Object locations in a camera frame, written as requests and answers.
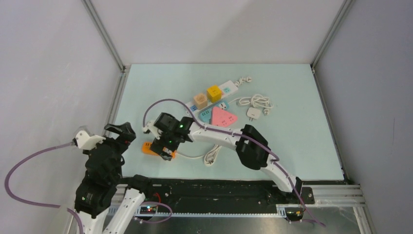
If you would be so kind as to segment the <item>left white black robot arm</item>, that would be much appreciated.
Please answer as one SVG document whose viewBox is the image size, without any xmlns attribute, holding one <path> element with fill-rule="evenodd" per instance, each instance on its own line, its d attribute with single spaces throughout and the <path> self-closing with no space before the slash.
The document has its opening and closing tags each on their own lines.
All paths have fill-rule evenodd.
<svg viewBox="0 0 413 234">
<path fill-rule="evenodd" d="M 85 176 L 75 192 L 79 234 L 123 234 L 138 207 L 151 201 L 154 195 L 151 179 L 142 175 L 129 178 L 120 207 L 104 226 L 117 186 L 123 178 L 125 160 L 122 155 L 136 138 L 129 122 L 106 124 L 104 129 L 117 134 L 117 138 L 93 135 L 83 127 L 74 137 L 75 145 L 88 157 Z"/>
</svg>

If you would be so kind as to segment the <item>orange power strip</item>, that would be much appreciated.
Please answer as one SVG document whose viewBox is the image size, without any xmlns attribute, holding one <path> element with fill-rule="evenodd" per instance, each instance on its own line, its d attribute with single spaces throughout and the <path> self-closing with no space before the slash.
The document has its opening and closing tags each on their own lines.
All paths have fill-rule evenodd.
<svg viewBox="0 0 413 234">
<path fill-rule="evenodd" d="M 151 155 L 151 156 L 159 156 L 157 153 L 153 152 L 150 149 L 151 145 L 152 145 L 151 142 L 148 142 L 148 141 L 144 142 L 142 144 L 142 147 L 141 147 L 142 153 L 144 153 L 146 155 Z M 171 152 L 172 159 L 176 158 L 176 153 L 177 153 L 177 151 Z"/>
</svg>

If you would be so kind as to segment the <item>white multicolour power strip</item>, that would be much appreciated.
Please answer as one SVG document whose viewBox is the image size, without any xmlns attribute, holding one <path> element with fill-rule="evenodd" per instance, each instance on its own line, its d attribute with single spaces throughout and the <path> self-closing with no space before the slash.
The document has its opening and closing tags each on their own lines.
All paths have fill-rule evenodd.
<svg viewBox="0 0 413 234">
<path fill-rule="evenodd" d="M 231 81 L 231 80 L 229 80 L 229 81 L 227 81 L 227 82 L 219 85 L 219 88 L 220 88 L 221 91 L 222 91 L 222 99 L 219 100 L 219 101 L 223 101 L 223 100 L 226 101 L 226 98 L 228 98 L 228 97 L 230 97 L 231 95 L 235 94 L 235 93 L 238 91 L 239 87 L 240 87 L 243 83 L 250 83 L 251 81 L 252 81 L 252 77 L 241 77 L 240 79 L 238 79 L 238 80 L 236 80 L 236 81 Z M 209 106 L 212 105 L 212 104 L 216 104 L 216 103 L 211 103 L 211 102 L 208 100 L 208 106 L 207 106 L 207 107 L 209 107 Z M 191 112 L 191 113 L 193 113 L 195 116 L 197 116 L 197 118 L 198 118 L 198 114 L 199 114 L 202 110 L 205 110 L 205 109 L 207 108 L 207 107 L 206 107 L 206 108 L 204 108 L 204 109 L 202 109 L 202 110 L 198 110 L 198 109 L 196 108 L 196 106 L 194 105 L 193 100 L 187 102 L 187 103 L 186 103 L 186 106 L 190 109 L 190 112 Z M 190 116 L 190 112 L 189 112 L 188 110 L 186 110 L 186 114 L 187 114 L 188 116 Z"/>
</svg>

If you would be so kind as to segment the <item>pink triangular power socket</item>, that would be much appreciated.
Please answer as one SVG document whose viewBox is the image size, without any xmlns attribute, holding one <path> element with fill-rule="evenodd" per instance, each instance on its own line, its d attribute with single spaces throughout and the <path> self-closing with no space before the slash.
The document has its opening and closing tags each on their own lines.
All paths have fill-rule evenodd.
<svg viewBox="0 0 413 234">
<path fill-rule="evenodd" d="M 237 122 L 238 117 L 219 107 L 213 107 L 211 112 L 210 124 L 219 127 L 228 127 Z"/>
</svg>

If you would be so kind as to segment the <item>small white plug adapter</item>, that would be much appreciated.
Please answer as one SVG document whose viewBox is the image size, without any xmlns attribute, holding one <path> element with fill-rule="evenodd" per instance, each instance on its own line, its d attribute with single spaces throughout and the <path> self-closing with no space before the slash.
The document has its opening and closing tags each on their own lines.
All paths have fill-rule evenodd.
<svg viewBox="0 0 413 234">
<path fill-rule="evenodd" d="M 254 107 L 249 107 L 246 116 L 249 118 L 250 121 L 254 121 L 260 118 L 262 111 L 254 108 Z"/>
</svg>

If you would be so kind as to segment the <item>yellow cube socket adapter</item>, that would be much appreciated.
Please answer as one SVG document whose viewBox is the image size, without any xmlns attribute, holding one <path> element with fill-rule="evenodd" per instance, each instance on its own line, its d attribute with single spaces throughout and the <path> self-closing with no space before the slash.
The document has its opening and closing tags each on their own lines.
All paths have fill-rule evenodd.
<svg viewBox="0 0 413 234">
<path fill-rule="evenodd" d="M 206 96 L 211 103 L 216 103 L 222 99 L 222 91 L 218 85 L 213 85 L 207 88 Z"/>
</svg>

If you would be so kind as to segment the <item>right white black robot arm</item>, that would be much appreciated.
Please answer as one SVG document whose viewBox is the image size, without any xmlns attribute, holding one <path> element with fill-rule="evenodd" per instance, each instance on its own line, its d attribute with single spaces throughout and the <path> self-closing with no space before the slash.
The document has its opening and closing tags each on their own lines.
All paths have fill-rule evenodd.
<svg viewBox="0 0 413 234">
<path fill-rule="evenodd" d="M 280 164 L 279 157 L 268 147 L 268 141 L 251 125 L 231 129 L 200 123 L 193 117 L 177 120 L 168 113 L 161 113 L 156 120 L 145 123 L 142 131 L 154 135 L 151 150 L 164 160 L 171 160 L 171 153 L 185 142 L 222 146 L 235 151 L 245 167 L 265 173 L 283 192 L 286 202 L 293 204 L 302 198 L 302 180 Z"/>
</svg>

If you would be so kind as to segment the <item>beige cube socket adapter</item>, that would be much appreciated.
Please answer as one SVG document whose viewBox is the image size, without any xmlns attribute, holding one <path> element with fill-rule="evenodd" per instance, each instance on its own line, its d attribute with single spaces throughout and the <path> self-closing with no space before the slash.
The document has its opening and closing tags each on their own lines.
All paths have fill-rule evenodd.
<svg viewBox="0 0 413 234">
<path fill-rule="evenodd" d="M 208 98 L 204 93 L 199 93 L 193 97 L 193 103 L 198 110 L 202 110 L 208 106 Z"/>
</svg>

